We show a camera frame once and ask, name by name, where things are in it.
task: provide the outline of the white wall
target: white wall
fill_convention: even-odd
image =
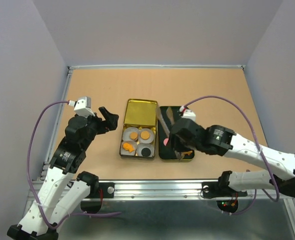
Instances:
[[[34,123],[62,95],[67,68],[31,0],[0,0],[0,240],[23,215],[26,156]],[[32,172],[41,170],[54,111],[33,145]]]
[[[245,74],[267,143],[295,153],[295,0],[284,0]]]
[[[68,66],[246,64],[282,0],[34,0]]]

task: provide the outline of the brown table surface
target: brown table surface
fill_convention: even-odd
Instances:
[[[118,128],[96,136],[78,173],[87,171],[101,180],[213,179],[223,171],[245,172],[259,167],[237,159],[196,152],[191,162],[164,162],[157,153],[153,161],[119,156],[122,126],[128,99],[156,100],[160,106],[181,106],[205,95],[218,95],[239,105],[251,120],[260,144],[266,145],[261,124],[241,69],[76,69],[68,89],[68,100],[91,97],[93,112],[101,106],[119,115]],[[204,99],[190,106],[203,127],[222,125],[253,139],[238,110],[219,99]],[[56,146],[64,136],[73,108],[65,106]]]

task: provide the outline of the white connector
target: white connector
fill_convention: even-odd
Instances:
[[[68,105],[74,107],[76,105],[75,101],[69,100]]]
[[[80,97],[75,103],[74,112],[82,117],[94,116],[91,110],[91,98],[88,96]]]
[[[183,119],[191,119],[194,122],[196,121],[196,118],[197,118],[196,114],[192,110],[185,107],[184,105],[179,108],[179,112],[182,113]]]

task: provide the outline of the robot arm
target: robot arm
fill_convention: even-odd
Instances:
[[[280,193],[295,198],[295,154],[276,151],[266,146],[257,149],[254,142],[229,128],[220,125],[203,128],[195,123],[196,115],[184,106],[180,108],[180,112],[181,118],[170,130],[168,147],[178,152],[194,149],[208,155],[239,159],[265,169],[266,165],[260,155],[263,151]],[[225,171],[218,178],[215,187],[215,191],[226,193],[248,189],[274,189],[268,171]]]
[[[89,97],[81,97],[68,104],[74,107],[76,115],[68,121],[65,137],[53,154],[44,183],[38,192],[44,215],[51,224],[58,224],[64,216],[69,215],[91,190],[97,191],[99,178],[83,172],[78,175],[75,186],[58,203],[65,186],[86,158],[86,150],[95,136],[115,130],[119,119],[118,115],[109,113],[105,107],[99,108],[105,120],[97,117],[91,110]],[[57,239],[57,232],[48,228],[36,200],[19,224],[10,227],[7,235],[15,240]]]

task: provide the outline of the orange object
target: orange object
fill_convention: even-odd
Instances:
[[[143,140],[148,140],[150,137],[150,133],[148,131],[143,131],[141,132],[140,136]]]
[[[185,152],[182,152],[184,155],[188,155],[188,156],[190,156],[192,153],[193,153],[193,151],[185,151]]]
[[[138,133],[133,131],[130,133],[129,138],[132,139],[133,141],[136,141],[138,139]]]
[[[132,146],[132,144],[130,144],[128,142],[123,143],[122,147],[123,147],[124,150],[127,150],[130,153],[132,153],[135,150],[134,147]]]

